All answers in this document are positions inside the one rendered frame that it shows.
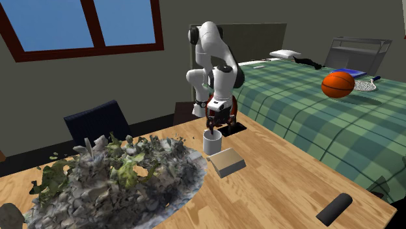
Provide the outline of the window with dark red frame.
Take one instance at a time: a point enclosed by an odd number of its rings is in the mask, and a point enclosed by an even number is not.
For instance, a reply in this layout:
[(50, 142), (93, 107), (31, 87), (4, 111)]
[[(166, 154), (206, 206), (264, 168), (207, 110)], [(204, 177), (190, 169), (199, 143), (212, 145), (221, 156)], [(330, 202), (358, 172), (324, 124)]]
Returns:
[(159, 0), (0, 0), (16, 62), (161, 51)]

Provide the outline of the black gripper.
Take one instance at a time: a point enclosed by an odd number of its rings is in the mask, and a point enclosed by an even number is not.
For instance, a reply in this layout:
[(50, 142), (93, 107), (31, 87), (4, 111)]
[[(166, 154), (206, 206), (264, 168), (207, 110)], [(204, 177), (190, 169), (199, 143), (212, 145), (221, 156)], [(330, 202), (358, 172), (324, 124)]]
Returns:
[(222, 109), (220, 111), (214, 111), (207, 109), (207, 121), (206, 127), (213, 133), (214, 127), (217, 127), (219, 123), (226, 123), (229, 127), (234, 127), (236, 124), (236, 116), (230, 115), (231, 107)]

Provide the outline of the black cloth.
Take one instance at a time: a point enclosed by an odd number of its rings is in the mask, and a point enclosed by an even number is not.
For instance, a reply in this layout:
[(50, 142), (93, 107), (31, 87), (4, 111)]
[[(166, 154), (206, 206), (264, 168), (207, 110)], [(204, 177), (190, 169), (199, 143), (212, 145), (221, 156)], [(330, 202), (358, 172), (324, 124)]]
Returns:
[(321, 64), (318, 64), (318, 63), (312, 61), (311, 59), (302, 59), (302, 58), (296, 58), (296, 57), (293, 57), (293, 59), (298, 64), (305, 64), (305, 65), (313, 66), (316, 70), (320, 70), (321, 68), (323, 68), (323, 66)]

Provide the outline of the dark robot stand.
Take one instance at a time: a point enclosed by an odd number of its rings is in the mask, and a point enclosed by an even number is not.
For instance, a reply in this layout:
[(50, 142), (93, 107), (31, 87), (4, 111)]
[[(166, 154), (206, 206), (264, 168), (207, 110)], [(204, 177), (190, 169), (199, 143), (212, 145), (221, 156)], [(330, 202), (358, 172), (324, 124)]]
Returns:
[(176, 102), (173, 118), (174, 126), (198, 119), (197, 116), (192, 114), (194, 104), (193, 101)]

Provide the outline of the bed with green plaid cover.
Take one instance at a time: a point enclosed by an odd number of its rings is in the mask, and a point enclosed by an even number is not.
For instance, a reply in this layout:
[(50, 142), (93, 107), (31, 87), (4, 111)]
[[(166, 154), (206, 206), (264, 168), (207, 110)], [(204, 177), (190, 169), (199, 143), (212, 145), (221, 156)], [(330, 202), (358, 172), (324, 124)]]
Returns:
[[(265, 68), (253, 69), (261, 65)], [(406, 83), (384, 79), (371, 92), (353, 90), (330, 98), (321, 90), (328, 69), (294, 59), (240, 68), (245, 82), (232, 90), (237, 115), (246, 115), (387, 202), (406, 197)]]

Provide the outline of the grey shelf unit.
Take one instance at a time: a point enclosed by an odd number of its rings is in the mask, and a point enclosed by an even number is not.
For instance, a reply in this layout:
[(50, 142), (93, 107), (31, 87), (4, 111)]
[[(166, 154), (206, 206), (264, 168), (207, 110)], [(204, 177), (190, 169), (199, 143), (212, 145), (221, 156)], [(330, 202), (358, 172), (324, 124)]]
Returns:
[[(347, 47), (343, 45), (344, 42), (378, 47), (377, 49)], [(334, 37), (324, 65), (334, 69), (347, 68), (375, 75), (391, 44), (392, 40), (388, 39)]]

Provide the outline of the dark blue chair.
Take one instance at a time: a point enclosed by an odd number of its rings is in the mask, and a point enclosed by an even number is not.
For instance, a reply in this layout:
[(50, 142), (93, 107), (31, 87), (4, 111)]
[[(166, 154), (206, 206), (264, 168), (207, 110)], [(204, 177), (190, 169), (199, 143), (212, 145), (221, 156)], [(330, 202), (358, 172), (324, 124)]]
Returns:
[(131, 135), (131, 130), (116, 100), (99, 105), (95, 108), (64, 117), (64, 121), (77, 146), (85, 146), (85, 138), (91, 145), (93, 141), (104, 135), (124, 140)]

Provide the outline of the black cylinder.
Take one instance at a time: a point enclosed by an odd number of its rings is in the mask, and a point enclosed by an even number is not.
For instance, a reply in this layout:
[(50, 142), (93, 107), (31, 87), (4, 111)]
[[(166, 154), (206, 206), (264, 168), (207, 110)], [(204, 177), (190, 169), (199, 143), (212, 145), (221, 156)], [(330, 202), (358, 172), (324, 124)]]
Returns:
[(332, 202), (322, 209), (316, 218), (325, 226), (330, 226), (353, 202), (347, 193), (340, 193)]

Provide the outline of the dark grey lump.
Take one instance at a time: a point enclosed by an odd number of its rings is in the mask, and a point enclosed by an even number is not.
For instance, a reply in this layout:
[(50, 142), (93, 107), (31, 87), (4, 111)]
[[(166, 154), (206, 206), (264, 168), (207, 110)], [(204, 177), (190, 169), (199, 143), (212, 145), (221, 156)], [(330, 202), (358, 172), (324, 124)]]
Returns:
[(13, 203), (0, 207), (0, 229), (23, 229), (25, 218)]

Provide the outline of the grey rocky plant heap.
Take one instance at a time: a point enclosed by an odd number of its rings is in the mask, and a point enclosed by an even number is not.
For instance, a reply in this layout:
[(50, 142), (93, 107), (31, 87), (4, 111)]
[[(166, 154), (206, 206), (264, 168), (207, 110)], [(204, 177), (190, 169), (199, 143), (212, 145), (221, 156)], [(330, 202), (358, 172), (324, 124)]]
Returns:
[(99, 137), (42, 170), (27, 229), (153, 229), (202, 187), (202, 154), (182, 138)]

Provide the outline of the open cardboard box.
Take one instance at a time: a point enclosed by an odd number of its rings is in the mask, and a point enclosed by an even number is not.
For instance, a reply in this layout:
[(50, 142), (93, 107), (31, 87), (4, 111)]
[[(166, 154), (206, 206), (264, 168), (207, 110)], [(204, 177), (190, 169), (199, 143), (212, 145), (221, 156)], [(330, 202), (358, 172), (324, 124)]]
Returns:
[(233, 149), (227, 148), (206, 158), (212, 163), (220, 178), (224, 178), (246, 167), (245, 160)]

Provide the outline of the white pillow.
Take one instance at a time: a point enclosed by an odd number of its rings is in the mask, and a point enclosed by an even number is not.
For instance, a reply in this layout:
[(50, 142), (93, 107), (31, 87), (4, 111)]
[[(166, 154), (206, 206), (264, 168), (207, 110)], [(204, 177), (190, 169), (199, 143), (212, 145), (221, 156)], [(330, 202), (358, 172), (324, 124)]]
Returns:
[(300, 53), (292, 50), (287, 49), (280, 49), (277, 51), (272, 51), (269, 54), (271, 57), (279, 58), (279, 59), (294, 59), (299, 58), (301, 56)]

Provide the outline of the blue book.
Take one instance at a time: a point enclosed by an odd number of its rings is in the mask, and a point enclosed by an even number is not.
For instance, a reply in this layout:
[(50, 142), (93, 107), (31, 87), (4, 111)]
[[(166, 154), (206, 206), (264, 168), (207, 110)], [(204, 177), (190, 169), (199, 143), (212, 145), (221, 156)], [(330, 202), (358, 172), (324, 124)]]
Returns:
[(333, 73), (333, 72), (345, 72), (345, 73), (348, 73), (349, 75), (351, 75), (354, 79), (366, 75), (366, 72), (362, 72), (362, 71), (358, 71), (358, 70), (352, 70), (352, 69), (347, 69), (347, 68), (336, 69), (336, 70), (333, 70), (332, 73)]

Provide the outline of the white cup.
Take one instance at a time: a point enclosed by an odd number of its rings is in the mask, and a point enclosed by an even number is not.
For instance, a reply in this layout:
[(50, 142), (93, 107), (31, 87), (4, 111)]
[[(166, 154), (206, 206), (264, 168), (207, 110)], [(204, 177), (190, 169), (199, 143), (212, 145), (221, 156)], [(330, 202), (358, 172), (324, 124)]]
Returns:
[(222, 133), (214, 129), (207, 129), (203, 133), (203, 151), (207, 155), (213, 155), (221, 151)]

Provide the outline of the orange basketball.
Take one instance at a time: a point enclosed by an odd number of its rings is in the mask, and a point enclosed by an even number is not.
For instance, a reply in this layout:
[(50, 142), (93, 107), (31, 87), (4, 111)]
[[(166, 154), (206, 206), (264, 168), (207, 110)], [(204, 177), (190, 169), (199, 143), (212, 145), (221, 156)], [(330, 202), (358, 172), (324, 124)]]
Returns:
[(347, 72), (332, 72), (321, 83), (321, 90), (330, 98), (343, 98), (355, 87), (354, 78)]

